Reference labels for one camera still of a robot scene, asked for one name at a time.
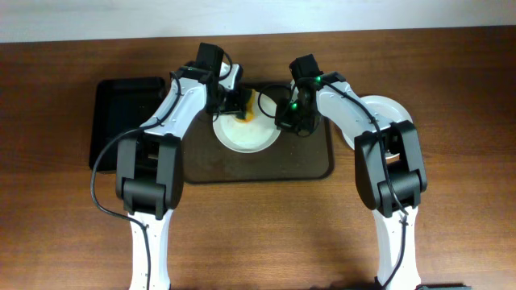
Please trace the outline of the pale grey plate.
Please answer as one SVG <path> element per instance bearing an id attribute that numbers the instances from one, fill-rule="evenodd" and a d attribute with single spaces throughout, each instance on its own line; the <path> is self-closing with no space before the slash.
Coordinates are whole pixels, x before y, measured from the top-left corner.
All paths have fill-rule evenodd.
<path id="1" fill-rule="evenodd" d="M 368 95 L 361 98 L 368 109 L 372 110 L 372 114 L 376 116 L 383 116 L 394 122 L 410 121 L 413 122 L 409 112 L 398 102 L 391 98 L 380 95 Z M 363 122 L 367 116 L 359 108 L 354 106 L 352 110 L 352 121 L 357 123 L 353 129 L 345 129 L 342 131 L 343 138 L 347 145 L 354 150 L 354 138 L 360 133 L 363 127 Z"/>

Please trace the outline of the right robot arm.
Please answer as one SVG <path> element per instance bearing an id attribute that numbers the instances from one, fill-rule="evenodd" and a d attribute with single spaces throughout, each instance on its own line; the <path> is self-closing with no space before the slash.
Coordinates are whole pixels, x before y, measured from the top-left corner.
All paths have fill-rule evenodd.
<path id="1" fill-rule="evenodd" d="M 352 139 L 356 189 L 372 211 L 377 232 L 376 284 L 381 289 L 419 288 L 415 221 L 427 174 L 415 125 L 378 113 L 344 76 L 320 70 L 311 54 L 292 61 L 289 70 L 290 96 L 277 108 L 277 127 L 311 134 L 326 117 Z"/>

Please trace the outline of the cream white plate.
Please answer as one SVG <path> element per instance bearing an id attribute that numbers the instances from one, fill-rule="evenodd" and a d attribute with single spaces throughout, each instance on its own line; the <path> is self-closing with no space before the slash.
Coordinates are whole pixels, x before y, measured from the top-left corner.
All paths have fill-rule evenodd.
<path id="1" fill-rule="evenodd" d="M 262 113 L 272 114 L 276 103 L 266 94 L 256 91 L 253 105 L 254 119 L 250 122 L 237 122 L 235 115 L 221 115 L 213 123 L 214 133 L 225 147 L 238 153 L 257 153 L 273 145 L 281 134 L 274 120 Z"/>

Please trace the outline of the green yellow sponge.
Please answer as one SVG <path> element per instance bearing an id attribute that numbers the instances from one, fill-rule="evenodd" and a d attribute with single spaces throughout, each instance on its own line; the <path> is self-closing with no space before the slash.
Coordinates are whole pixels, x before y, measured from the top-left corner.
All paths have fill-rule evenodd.
<path id="1" fill-rule="evenodd" d="M 237 122 L 250 122 L 254 119 L 253 105 L 255 101 L 256 91 L 254 89 L 244 89 L 239 95 L 239 104 L 241 111 L 236 115 Z"/>

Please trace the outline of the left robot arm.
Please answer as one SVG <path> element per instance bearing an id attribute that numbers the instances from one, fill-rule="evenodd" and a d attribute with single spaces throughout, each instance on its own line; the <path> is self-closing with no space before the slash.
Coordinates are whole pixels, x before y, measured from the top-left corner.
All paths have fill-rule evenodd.
<path id="1" fill-rule="evenodd" d="M 118 142 L 115 191 L 132 234 L 132 289 L 169 289 L 169 228 L 183 192 L 182 139 L 202 111 L 246 115 L 242 69 L 217 45 L 201 43 L 196 59 L 171 72 L 156 112 Z"/>

